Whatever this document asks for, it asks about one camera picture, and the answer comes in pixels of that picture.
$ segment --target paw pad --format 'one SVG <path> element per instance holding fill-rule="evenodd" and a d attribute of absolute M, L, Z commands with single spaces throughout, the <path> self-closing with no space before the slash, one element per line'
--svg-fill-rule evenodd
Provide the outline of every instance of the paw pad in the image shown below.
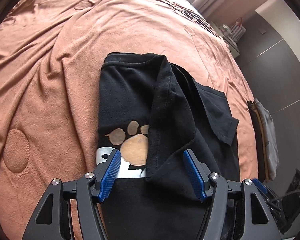
<path fill-rule="evenodd" d="M 126 140 L 126 133 L 121 128 L 113 130 L 105 136 L 109 137 L 109 141 L 113 145 L 121 145 L 120 152 L 122 158 L 134 166 L 143 166 L 146 164 L 148 154 L 148 134 L 149 126 L 143 125 L 140 127 L 137 121 L 131 121 L 127 127 L 127 132 L 132 137 Z"/>

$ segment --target black cable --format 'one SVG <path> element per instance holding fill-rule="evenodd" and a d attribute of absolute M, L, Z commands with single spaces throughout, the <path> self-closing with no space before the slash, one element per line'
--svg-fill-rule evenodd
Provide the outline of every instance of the black cable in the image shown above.
<path fill-rule="evenodd" d="M 273 208 L 274 210 L 278 211 L 278 212 L 281 212 L 281 208 L 278 207 L 276 204 L 272 203 L 270 200 L 269 200 L 269 197 L 263 193 L 260 189 L 258 189 L 259 192 L 261 193 L 261 195 L 265 198 L 265 202 L 268 206 L 270 206 L 271 208 Z"/>
<path fill-rule="evenodd" d="M 271 202 L 273 202 L 273 201 L 282 200 L 284 197 L 289 196 L 289 195 L 292 195 L 292 194 L 294 194 L 294 193 L 300 193 L 300 189 L 296 189 L 296 190 L 293 190 L 293 191 L 291 191 L 291 192 L 288 192 L 287 194 L 285 194 L 285 195 L 283 195 L 283 196 L 281 196 L 281 197 L 277 197 L 277 198 L 268 200 L 268 201 L 266 201 L 266 203 L 269 204 L 269 203 L 271 203 Z"/>

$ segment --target gray cloth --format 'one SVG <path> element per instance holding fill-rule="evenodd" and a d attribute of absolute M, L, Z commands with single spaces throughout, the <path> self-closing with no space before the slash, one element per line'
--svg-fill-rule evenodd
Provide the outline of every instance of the gray cloth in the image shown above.
<path fill-rule="evenodd" d="M 274 122 L 268 110 L 255 99 L 253 101 L 261 118 L 262 128 L 265 135 L 265 150 L 268 164 L 269 179 L 274 180 L 277 176 L 277 168 L 279 166 L 279 155 L 277 141 L 275 137 Z"/>

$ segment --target blue gripper pad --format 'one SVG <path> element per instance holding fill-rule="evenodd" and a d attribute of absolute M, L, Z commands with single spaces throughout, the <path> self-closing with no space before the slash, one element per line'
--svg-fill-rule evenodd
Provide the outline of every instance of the blue gripper pad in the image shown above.
<path fill-rule="evenodd" d="M 262 191 L 264 194 L 268 194 L 268 190 L 266 189 L 265 186 L 258 180 L 258 179 L 253 179 L 252 182 L 254 185 L 257 187 L 258 190 Z"/>
<path fill-rule="evenodd" d="M 109 197 L 115 177 L 118 174 L 120 164 L 121 164 L 121 153 L 120 151 L 117 151 L 112 159 L 112 162 L 109 164 L 109 167 L 106 170 L 105 175 L 101 180 L 98 203 L 103 203 L 104 200 L 107 197 Z"/>
<path fill-rule="evenodd" d="M 204 202 L 207 197 L 204 193 L 204 182 L 187 151 L 183 153 L 183 162 L 196 197 Z"/>

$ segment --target white wall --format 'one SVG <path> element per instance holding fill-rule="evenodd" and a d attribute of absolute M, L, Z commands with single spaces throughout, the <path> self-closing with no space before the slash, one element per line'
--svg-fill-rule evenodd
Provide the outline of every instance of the white wall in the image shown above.
<path fill-rule="evenodd" d="M 283 0 L 268 0 L 256 9 L 288 43 L 300 61 L 300 20 Z"/>

